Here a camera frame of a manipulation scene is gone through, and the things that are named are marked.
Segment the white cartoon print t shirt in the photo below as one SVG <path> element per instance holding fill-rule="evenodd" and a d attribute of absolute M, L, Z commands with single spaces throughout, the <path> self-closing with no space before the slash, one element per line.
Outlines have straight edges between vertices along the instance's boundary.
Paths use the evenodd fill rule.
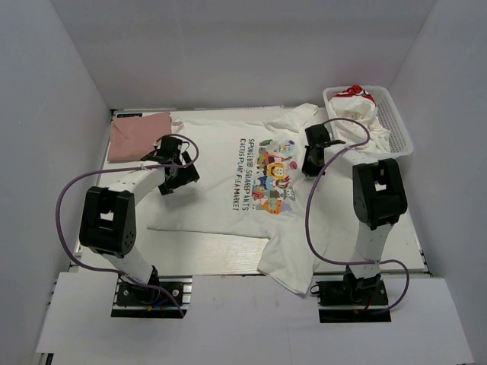
<path fill-rule="evenodd" d="M 304 229 L 312 183 L 301 167 L 318 111 L 305 103 L 272 120 L 177 118 L 173 131 L 199 147 L 199 180 L 149 195 L 148 229 L 264 239 L 258 271 L 306 293 L 317 260 Z"/>

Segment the folded pink t shirt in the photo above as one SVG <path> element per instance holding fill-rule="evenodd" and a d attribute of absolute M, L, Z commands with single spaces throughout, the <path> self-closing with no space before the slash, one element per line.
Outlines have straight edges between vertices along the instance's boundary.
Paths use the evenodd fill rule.
<path fill-rule="evenodd" d="M 116 117 L 111 126 L 107 161 L 126 163 L 140 160 L 154 149 L 154 143 L 171 133 L 168 112 L 150 116 Z"/>

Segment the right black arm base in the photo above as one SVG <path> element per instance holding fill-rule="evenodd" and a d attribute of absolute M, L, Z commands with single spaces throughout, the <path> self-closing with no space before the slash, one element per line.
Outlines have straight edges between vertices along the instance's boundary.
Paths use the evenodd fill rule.
<path fill-rule="evenodd" d="M 310 287 L 310 293 L 318 299 L 323 324 L 391 321 L 387 291 L 379 274 L 364 279 L 348 272 L 340 281 L 318 281 Z"/>

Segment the white plastic basket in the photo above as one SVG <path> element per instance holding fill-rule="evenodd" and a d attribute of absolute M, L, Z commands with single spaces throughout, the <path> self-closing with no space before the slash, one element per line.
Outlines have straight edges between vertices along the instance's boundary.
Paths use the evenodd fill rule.
<path fill-rule="evenodd" d="M 403 120 L 390 96 L 389 91 L 385 87 L 359 85 L 367 90 L 377 103 L 377 117 L 380 124 L 390 131 L 390 153 L 386 154 L 368 154 L 380 159 L 383 158 L 398 158 L 402 156 L 410 155 L 413 152 L 413 146 L 409 133 L 403 123 Z M 335 121 L 339 118 L 331 118 L 331 108 L 329 106 L 329 99 L 336 95 L 338 92 L 345 90 L 348 87 L 328 87 L 323 91 L 323 100 L 328 117 L 332 120 L 329 123 L 333 137 L 338 139 Z"/>

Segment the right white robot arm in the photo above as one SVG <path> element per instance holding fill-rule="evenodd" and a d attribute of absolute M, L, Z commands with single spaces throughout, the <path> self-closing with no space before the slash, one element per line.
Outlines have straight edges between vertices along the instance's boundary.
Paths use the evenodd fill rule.
<path fill-rule="evenodd" d="M 310 237 L 310 208 L 313 195 L 326 169 L 336 163 L 352 180 L 352 203 L 359 221 L 358 235 L 352 259 L 339 262 L 325 258 L 315 250 Z M 316 258 L 347 268 L 351 279 L 343 284 L 345 297 L 361 303 L 371 294 L 371 285 L 380 280 L 380 263 L 387 237 L 408 202 L 399 164 L 393 158 L 379 160 L 345 146 L 341 142 L 327 142 L 305 148 L 302 172 L 313 177 L 305 209 L 305 236 Z"/>

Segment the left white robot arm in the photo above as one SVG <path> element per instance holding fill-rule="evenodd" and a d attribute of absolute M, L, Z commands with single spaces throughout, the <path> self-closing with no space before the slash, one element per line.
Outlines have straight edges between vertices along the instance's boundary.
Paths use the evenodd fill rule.
<path fill-rule="evenodd" d="M 153 303 L 161 294 L 157 269 L 136 248 L 136 205 L 158 189 L 170 194 L 199 174 L 188 152 L 176 160 L 156 165 L 142 164 L 107 187 L 89 188 L 79 233 L 80 244 L 104 257 L 124 281 L 135 284 L 135 295 L 143 303 Z"/>

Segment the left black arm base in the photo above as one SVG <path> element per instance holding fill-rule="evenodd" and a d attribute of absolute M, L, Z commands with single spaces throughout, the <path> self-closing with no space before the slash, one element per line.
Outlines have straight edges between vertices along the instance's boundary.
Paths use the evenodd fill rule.
<path fill-rule="evenodd" d="M 159 278 L 159 285 L 172 295 L 181 314 L 165 292 L 155 293 L 118 280 L 110 315 L 127 319 L 182 319 L 189 309 L 192 284 L 192 278 Z"/>

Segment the white red print t shirt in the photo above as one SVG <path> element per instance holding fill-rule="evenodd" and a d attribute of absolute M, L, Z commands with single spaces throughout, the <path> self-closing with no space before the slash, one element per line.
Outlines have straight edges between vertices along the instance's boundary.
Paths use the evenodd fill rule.
<path fill-rule="evenodd" d="M 390 153 L 390 131 L 377 117 L 377 103 L 362 86 L 353 85 L 329 99 L 331 118 L 335 121 L 338 139 L 349 145 L 359 144 L 365 154 Z"/>

